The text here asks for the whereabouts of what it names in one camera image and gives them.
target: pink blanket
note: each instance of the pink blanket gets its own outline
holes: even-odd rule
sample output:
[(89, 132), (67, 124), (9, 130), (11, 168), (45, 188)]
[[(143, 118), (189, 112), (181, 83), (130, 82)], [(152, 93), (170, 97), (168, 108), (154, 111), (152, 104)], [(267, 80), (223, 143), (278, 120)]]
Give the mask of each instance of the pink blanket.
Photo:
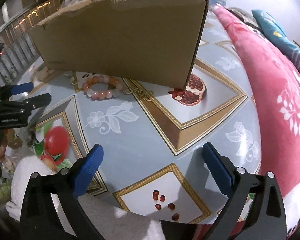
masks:
[(213, 12), (228, 32), (247, 72), (260, 122), (260, 174), (279, 183), (287, 230), (300, 219), (300, 75), (273, 44), (223, 7)]

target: blue pillow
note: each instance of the blue pillow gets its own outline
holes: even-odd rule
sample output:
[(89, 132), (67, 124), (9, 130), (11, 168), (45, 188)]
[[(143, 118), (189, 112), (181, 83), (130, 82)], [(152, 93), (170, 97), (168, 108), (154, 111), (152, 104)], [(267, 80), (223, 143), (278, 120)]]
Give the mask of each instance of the blue pillow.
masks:
[(252, 10), (252, 14), (266, 38), (300, 71), (300, 48), (288, 40), (281, 26), (270, 14), (262, 10)]

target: blue gripper pad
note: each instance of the blue gripper pad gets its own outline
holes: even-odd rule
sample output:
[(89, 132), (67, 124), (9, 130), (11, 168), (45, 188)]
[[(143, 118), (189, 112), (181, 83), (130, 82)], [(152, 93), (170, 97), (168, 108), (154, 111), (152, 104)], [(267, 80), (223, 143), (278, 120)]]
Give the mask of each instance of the blue gripper pad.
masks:
[(90, 150), (88, 155), (85, 157), (84, 162), (82, 163), (80, 170), (77, 172), (74, 182), (73, 182), (73, 196), (78, 198), (81, 195), (84, 195), (87, 191), (87, 188), (96, 174), (97, 169), (103, 160), (103, 148), (99, 144), (95, 144)]
[(234, 193), (232, 189), (234, 179), (221, 160), (226, 157), (220, 156), (210, 142), (203, 145), (202, 156), (221, 193), (231, 198)]
[(20, 85), (15, 85), (11, 89), (11, 94), (18, 95), (18, 94), (21, 94), (24, 92), (30, 92), (32, 89), (33, 89), (33, 84), (31, 82), (20, 84)]

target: railing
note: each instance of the railing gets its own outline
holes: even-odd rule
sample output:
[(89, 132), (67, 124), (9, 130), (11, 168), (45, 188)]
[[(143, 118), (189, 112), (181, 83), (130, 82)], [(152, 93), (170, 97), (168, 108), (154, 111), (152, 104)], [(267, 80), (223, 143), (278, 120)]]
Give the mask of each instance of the railing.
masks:
[(59, 10), (63, 0), (39, 0), (0, 27), (0, 43), (4, 43), (0, 59), (0, 87), (17, 82), (40, 56), (28, 31)]

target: white fur fabric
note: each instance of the white fur fabric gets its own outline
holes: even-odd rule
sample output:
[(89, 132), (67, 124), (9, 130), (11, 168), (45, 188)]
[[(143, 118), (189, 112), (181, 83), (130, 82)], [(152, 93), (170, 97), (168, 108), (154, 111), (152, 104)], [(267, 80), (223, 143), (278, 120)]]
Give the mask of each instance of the white fur fabric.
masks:
[[(12, 180), (11, 202), (6, 204), (9, 215), (18, 221), (20, 221), (26, 186), (33, 172), (39, 172), (41, 176), (54, 174), (36, 156), (25, 157), (19, 162)], [(65, 231), (75, 235), (59, 204), (58, 197), (52, 194), (52, 200)], [(92, 224), (106, 240), (165, 239), (160, 221), (124, 211), (89, 194), (80, 196), (78, 201)]]

